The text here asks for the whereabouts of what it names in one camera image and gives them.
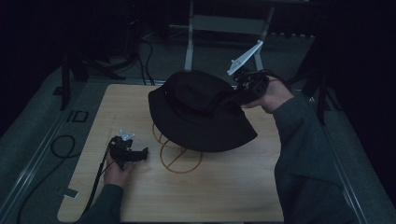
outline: gray floor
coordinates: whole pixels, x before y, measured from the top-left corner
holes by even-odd
[[[153,48],[148,70],[155,80],[166,80],[176,71],[183,70],[186,52],[184,29],[175,30],[169,41],[162,41],[155,34],[147,34],[145,40]],[[264,67],[284,78],[293,77],[312,40],[313,38],[269,35],[262,49]],[[239,45],[220,42],[223,39],[219,35],[197,34],[192,67],[232,82],[226,74],[231,59],[239,57],[255,42],[251,36],[244,41],[233,41],[241,43]],[[142,44],[140,55],[144,62],[149,57],[149,52],[150,46]],[[112,58],[113,62],[119,60],[117,57]],[[249,61],[247,66],[254,68],[254,63]],[[51,74],[43,83],[30,104],[0,140],[0,220],[17,223],[18,211],[25,196],[62,161],[50,151],[50,142],[54,138],[72,134],[76,145],[71,154],[82,150],[108,84],[142,83],[138,65],[116,72],[127,77],[126,80],[113,80],[92,74],[87,83],[72,81],[72,101],[65,111],[59,110],[61,97],[52,95],[54,89],[61,85],[60,70]],[[293,85],[293,88],[298,92],[302,85],[304,82]],[[68,120],[70,113],[76,111],[88,112],[87,120]],[[324,132],[331,140],[347,193],[352,206],[358,211],[361,223],[396,223],[395,210],[381,188],[345,114],[332,108],[326,111],[325,119]],[[71,148],[71,141],[67,138],[54,144],[54,150],[61,155],[66,155]],[[62,202],[63,190],[68,185],[77,161],[78,158],[65,160],[53,175],[39,185],[21,212],[21,223],[60,223],[56,214]]]

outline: sleeve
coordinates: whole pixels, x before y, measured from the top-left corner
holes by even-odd
[[[274,113],[281,152],[276,190],[285,223],[359,223],[344,197],[331,147],[304,98]]]
[[[96,203],[76,222],[77,224],[119,224],[123,189],[117,185],[104,185]]]

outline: wooden table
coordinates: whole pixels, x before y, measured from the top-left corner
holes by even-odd
[[[231,151],[204,153],[195,170],[175,174],[161,163],[162,145],[152,131],[148,94],[155,88],[108,86],[69,184],[70,189],[78,191],[78,196],[64,197],[58,218],[70,222],[81,216],[106,145],[122,129],[135,134],[133,149],[148,147],[149,151],[148,160],[137,164],[125,190],[122,221],[282,221],[274,178],[280,143],[273,117],[260,107],[246,110],[259,135],[256,139]],[[165,164],[169,164],[178,151],[165,148]],[[169,168],[189,170],[199,158],[200,153],[188,151]],[[102,187],[103,178],[96,196]]]

